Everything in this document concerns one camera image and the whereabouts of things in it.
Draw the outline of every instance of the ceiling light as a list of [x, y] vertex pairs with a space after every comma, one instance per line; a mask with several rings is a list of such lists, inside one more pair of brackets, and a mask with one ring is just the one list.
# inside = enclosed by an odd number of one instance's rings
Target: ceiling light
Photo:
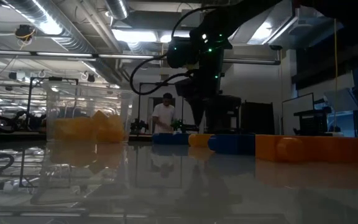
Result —
[[271, 33], [272, 25], [269, 22], [264, 22], [248, 41], [248, 44], [261, 44]]
[[0, 55], [31, 55], [30, 52], [19, 50], [0, 50]]
[[125, 41], [128, 43], [136, 42], [156, 42], [157, 37], [154, 31], [149, 30], [112, 30], [117, 40]]
[[55, 53], [55, 52], [37, 52], [39, 56], [63, 56], [63, 57], [92, 57], [91, 54], [78, 53]]
[[[190, 37], [189, 33], [175, 34], [175, 37]], [[160, 38], [161, 43], [171, 42], [171, 34], [165, 34]]]

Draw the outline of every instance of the wall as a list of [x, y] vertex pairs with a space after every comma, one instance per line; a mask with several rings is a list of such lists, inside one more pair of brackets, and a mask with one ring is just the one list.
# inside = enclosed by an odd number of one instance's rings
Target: wall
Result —
[[273, 103], [275, 133], [279, 134], [282, 101], [296, 97], [291, 84], [295, 72], [295, 51], [289, 50], [284, 52], [281, 65], [234, 64], [222, 79], [221, 89], [224, 95], [238, 96], [242, 101]]

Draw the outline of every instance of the ceiling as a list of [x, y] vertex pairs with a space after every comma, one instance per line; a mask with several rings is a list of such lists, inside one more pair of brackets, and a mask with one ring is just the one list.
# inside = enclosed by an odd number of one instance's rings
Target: ceiling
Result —
[[[227, 5], [234, 4], [236, 1], [226, 0], [186, 0], [185, 2], [178, 2], [177, 0], [164, 0], [164, 1], [144, 1], [128, 0], [128, 6], [130, 14], [127, 19], [123, 21], [114, 21], [112, 23], [109, 16], [106, 5], [103, 0], [89, 1], [91, 3], [92, 10], [96, 11], [100, 21], [104, 23], [104, 26], [108, 29], [119, 30], [147, 30], [153, 33], [157, 40], [155, 42], [140, 42], [141, 49], [131, 48], [125, 42], [118, 41], [117, 45], [114, 45], [118, 50], [123, 51], [113, 52], [111, 45], [109, 45], [97, 31], [102, 30], [102, 25], [98, 24], [98, 20], [95, 16], [92, 16], [92, 20], [95, 21], [96, 27], [86, 18], [85, 13], [76, 4], [77, 0], [45, 0], [45, 2], [51, 2], [58, 7], [58, 10], [66, 17], [73, 28], [79, 31], [79, 35], [85, 38], [85, 41], [94, 48], [98, 53], [129, 53], [129, 54], [160, 54], [163, 49], [167, 48], [167, 44], [161, 43], [162, 37], [170, 33], [172, 24], [182, 16], [184, 12], [188, 12], [192, 8], [197, 8], [205, 5]], [[261, 44], [260, 41], [253, 40], [258, 35], [272, 35], [275, 29], [280, 28], [282, 24], [291, 19], [291, 4], [290, 0], [284, 0], [277, 6], [267, 9], [257, 17], [244, 23], [230, 38], [230, 42], [234, 46], [233, 50], [227, 50], [225, 57], [242, 57], [242, 58], [261, 58], [261, 59], [276, 59], [277, 53], [269, 49], [266, 45], [247, 47], [249, 44]], [[321, 15], [309, 15], [307, 17], [310, 24], [313, 26], [326, 25], [327, 19], [321, 17]], [[181, 27], [178, 28], [178, 35], [187, 35], [188, 31], [194, 27], [197, 27], [201, 22], [200, 15], [184, 20]], [[23, 14], [18, 13], [15, 9], [7, 6], [3, 1], [0, 1], [0, 49], [1, 50], [26, 50], [36, 52], [67, 52], [60, 44], [54, 41], [50, 35], [44, 34], [41, 30], [37, 29], [36, 34], [31, 40], [31, 43], [24, 45], [16, 36], [14, 31], [19, 25], [27, 24], [33, 26]], [[111, 33], [113, 38], [119, 40], [117, 33]], [[293, 40], [293, 36], [288, 31], [284, 32], [282, 36], [276, 39], [274, 44], [284, 45], [286, 48], [291, 48], [299, 43], [299, 40]], [[46, 76], [58, 76], [66, 78], [78, 78], [82, 85], [94, 85], [94, 86], [107, 86], [109, 83], [106, 81], [106, 77], [119, 76], [121, 80], [115, 78], [116, 83], [122, 88], [128, 87], [127, 77], [123, 75], [122, 71], [131, 73], [134, 67], [137, 65], [138, 60], [122, 60], [118, 61], [113, 58], [103, 59], [103, 63], [109, 67], [110, 70], [98, 70], [99, 75], [95, 75], [95, 82], [90, 83], [86, 80], [84, 73], [92, 73], [89, 66], [80, 60], [62, 60], [56, 58], [13, 58], [0, 55], [0, 93], [3, 94], [21, 94], [21, 98], [25, 98], [28, 94], [28, 88], [23, 86], [28, 85], [26, 80], [11, 80], [8, 75], [9, 72], [25, 71], [27, 76], [37, 77], [40, 72]], [[172, 69], [166, 67], [164, 63], [150, 63], [140, 69], [136, 75], [135, 82], [158, 82], [160, 81], [160, 74], [176, 74], [184, 72], [184, 70]], [[6, 90], [6, 85], [13, 85], [14, 88], [11, 91]], [[33, 91], [35, 95], [45, 94], [41, 88], [36, 88]]]

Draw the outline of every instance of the pipe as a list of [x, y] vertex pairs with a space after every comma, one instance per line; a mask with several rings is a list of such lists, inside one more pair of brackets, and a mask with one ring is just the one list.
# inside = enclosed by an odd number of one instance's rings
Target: pipe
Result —
[[123, 20], [128, 17], [129, 10], [125, 0], [104, 0], [110, 15], [117, 20]]
[[88, 13], [88, 11], [84, 8], [84, 6], [81, 4], [81, 0], [75, 0], [75, 3], [77, 7], [83, 11], [83, 14], [85, 18], [88, 20], [89, 23], [93, 26], [93, 28], [97, 31], [97, 33], [100, 35], [100, 37], [103, 39], [103, 41], [107, 44], [107, 46], [110, 48], [110, 50], [116, 51], [117, 48], [112, 44], [111, 41], [108, 40], [106, 37], [106, 34], [99, 28], [99, 26], [94, 22], [91, 15]]
[[[6, 37], [6, 36], [11, 36], [11, 35], [15, 36], [15, 33], [1, 32], [0, 31], [0, 37]], [[47, 39], [50, 39], [50, 38], [71, 38], [69, 36], [64, 36], [64, 35], [47, 35], [47, 34], [37, 34], [34, 37], [36, 37], [36, 38], [47, 38]]]
[[[85, 39], [81, 32], [60, 11], [52, 0], [3, 0], [8, 6], [33, 23], [45, 34], [63, 35], [71, 38], [53, 38], [57, 44], [69, 52], [95, 53], [96, 50]], [[120, 83], [122, 78], [112, 72], [112, 69], [101, 59], [95, 62], [85, 62], [95, 68], [109, 83]]]
[[92, 7], [92, 5], [90, 4], [90, 2], [88, 0], [83, 0], [86, 9], [92, 14], [92, 16], [96, 19], [96, 22], [98, 22], [99, 26], [102, 28], [102, 30], [106, 33], [106, 35], [109, 37], [110, 41], [114, 44], [114, 46], [117, 48], [116, 52], [121, 53], [122, 50], [120, 48], [120, 45], [118, 43], [118, 40], [116, 39], [116, 37], [114, 36], [114, 34], [112, 34], [112, 31], [110, 28], [107, 28], [106, 25], [104, 24], [104, 21], [102, 20], [102, 18], [100, 18], [98, 12], [96, 12], [96, 9], [94, 7]]

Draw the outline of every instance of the robotic arm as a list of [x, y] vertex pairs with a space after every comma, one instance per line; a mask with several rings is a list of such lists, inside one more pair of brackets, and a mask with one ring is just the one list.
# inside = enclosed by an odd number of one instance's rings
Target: robotic arm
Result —
[[[227, 38], [232, 35], [236, 29], [249, 19], [259, 15], [268, 8], [276, 5], [281, 0], [243, 0], [232, 6], [208, 6], [190, 11], [184, 15], [173, 28], [172, 40], [169, 44], [166, 54], [142, 62], [132, 72], [131, 87], [140, 94], [147, 95], [157, 90], [159, 86], [147, 93], [139, 93], [133, 87], [133, 76], [138, 68], [151, 60], [160, 60], [167, 57], [167, 62], [172, 68], [187, 66], [189, 71], [184, 74], [177, 74], [170, 77], [165, 82], [173, 78], [185, 76], [184, 80], [175, 83], [179, 96], [186, 98], [193, 110], [195, 124], [199, 125], [204, 110], [208, 108], [207, 113], [211, 117], [218, 118], [225, 113], [211, 113], [215, 106], [218, 108], [236, 108], [241, 103], [241, 99], [233, 96], [222, 96], [219, 91], [221, 69], [223, 63], [224, 49], [231, 49], [232, 46]], [[344, 4], [342, 0], [293, 0], [295, 7], [300, 5], [314, 7], [325, 16], [339, 19], [346, 27], [354, 29], [358, 35], [358, 0], [347, 0]], [[205, 15], [203, 22], [199, 27], [190, 32], [190, 38], [175, 37], [175, 29], [180, 22], [193, 12], [215, 9]]]

